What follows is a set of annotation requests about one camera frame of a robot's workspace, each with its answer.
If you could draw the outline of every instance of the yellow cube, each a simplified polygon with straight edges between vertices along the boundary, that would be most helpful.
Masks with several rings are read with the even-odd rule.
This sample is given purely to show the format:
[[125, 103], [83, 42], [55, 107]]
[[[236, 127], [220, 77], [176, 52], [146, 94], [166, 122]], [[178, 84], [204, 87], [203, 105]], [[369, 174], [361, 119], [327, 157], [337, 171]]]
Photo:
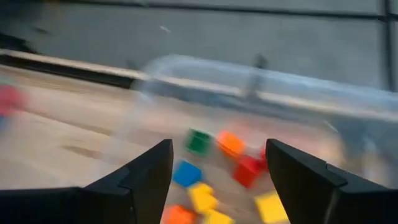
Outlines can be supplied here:
[[288, 220], [284, 206], [276, 192], [254, 198], [264, 223], [275, 223]]
[[204, 183], [199, 182], [190, 187], [188, 194], [195, 211], [198, 213], [205, 214], [218, 205], [217, 199], [213, 196], [213, 189]]
[[234, 224], [235, 221], [227, 215], [210, 210], [205, 216], [204, 224]]

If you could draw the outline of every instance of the red object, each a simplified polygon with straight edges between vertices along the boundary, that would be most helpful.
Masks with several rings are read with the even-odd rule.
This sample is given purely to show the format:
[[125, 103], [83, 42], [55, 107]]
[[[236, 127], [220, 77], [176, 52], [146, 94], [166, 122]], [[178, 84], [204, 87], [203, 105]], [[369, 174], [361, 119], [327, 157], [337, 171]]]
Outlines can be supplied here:
[[261, 159], [258, 160], [259, 166], [261, 167], [261, 169], [265, 170], [265, 171], [269, 171], [268, 170], [268, 162], [267, 162], [267, 158], [266, 158], [266, 144], [264, 143], [263, 147], [261, 148]]
[[261, 167], [258, 160], [249, 156], [243, 156], [235, 170], [233, 178], [245, 188], [250, 188], [259, 175]]
[[0, 115], [9, 116], [22, 106], [22, 95], [11, 85], [0, 86]]

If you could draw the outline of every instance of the clear plastic box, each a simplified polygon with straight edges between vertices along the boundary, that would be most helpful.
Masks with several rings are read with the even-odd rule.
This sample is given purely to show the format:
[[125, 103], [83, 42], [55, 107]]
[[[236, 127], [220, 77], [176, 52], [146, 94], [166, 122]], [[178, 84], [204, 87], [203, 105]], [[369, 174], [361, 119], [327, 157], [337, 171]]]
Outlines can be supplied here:
[[[231, 176], [236, 163], [216, 144], [206, 157], [185, 149], [189, 129], [215, 138], [231, 131], [255, 157], [267, 138], [276, 138], [378, 184], [398, 186], [392, 176], [398, 164], [396, 94], [183, 55], [158, 58], [143, 72], [149, 78], [133, 86], [131, 114], [110, 149], [173, 139], [175, 164], [184, 159], [201, 168], [219, 211], [239, 222], [259, 222], [252, 197], [273, 189], [269, 176], [246, 190]], [[167, 203], [192, 207], [175, 184]]]

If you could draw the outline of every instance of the wooden block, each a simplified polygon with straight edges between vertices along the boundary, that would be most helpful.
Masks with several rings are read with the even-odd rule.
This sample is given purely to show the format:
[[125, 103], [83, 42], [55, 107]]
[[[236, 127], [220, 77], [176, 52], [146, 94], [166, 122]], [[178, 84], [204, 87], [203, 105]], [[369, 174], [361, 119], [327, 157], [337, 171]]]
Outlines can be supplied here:
[[197, 183], [190, 187], [188, 194], [195, 211], [198, 213], [205, 214], [218, 205], [217, 199], [213, 196], [213, 189], [204, 183]]
[[218, 136], [219, 148], [233, 159], [239, 159], [244, 151], [244, 142], [235, 134], [222, 131]]
[[187, 140], [187, 149], [200, 156], [207, 155], [211, 143], [211, 136], [197, 130], [190, 130]]
[[261, 147], [261, 159], [259, 159], [259, 165], [262, 170], [268, 172], [268, 162], [266, 158], [266, 142]]
[[187, 161], [181, 161], [173, 175], [173, 180], [182, 187], [190, 187], [201, 180], [201, 170]]
[[288, 220], [284, 206], [276, 192], [257, 196], [254, 200], [264, 223], [277, 223]]
[[249, 156], [243, 156], [233, 174], [233, 178], [241, 185], [249, 188], [259, 175], [260, 170], [261, 167], [256, 159]]
[[204, 224], [233, 224], [235, 221], [227, 215], [215, 210], [210, 210], [206, 216]]
[[197, 215], [181, 205], [172, 205], [167, 209], [165, 224], [194, 224]]

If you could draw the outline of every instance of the gray floor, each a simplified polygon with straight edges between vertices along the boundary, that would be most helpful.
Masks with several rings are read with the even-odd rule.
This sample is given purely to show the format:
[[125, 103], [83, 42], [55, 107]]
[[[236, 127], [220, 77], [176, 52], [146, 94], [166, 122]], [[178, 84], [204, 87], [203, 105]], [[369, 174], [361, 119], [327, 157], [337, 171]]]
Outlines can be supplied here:
[[[163, 1], [380, 11], [377, 0]], [[0, 28], [54, 57], [140, 69], [168, 54], [246, 65], [261, 54], [273, 70], [385, 87], [378, 22], [74, 4], [34, 4], [23, 12], [3, 20]]]

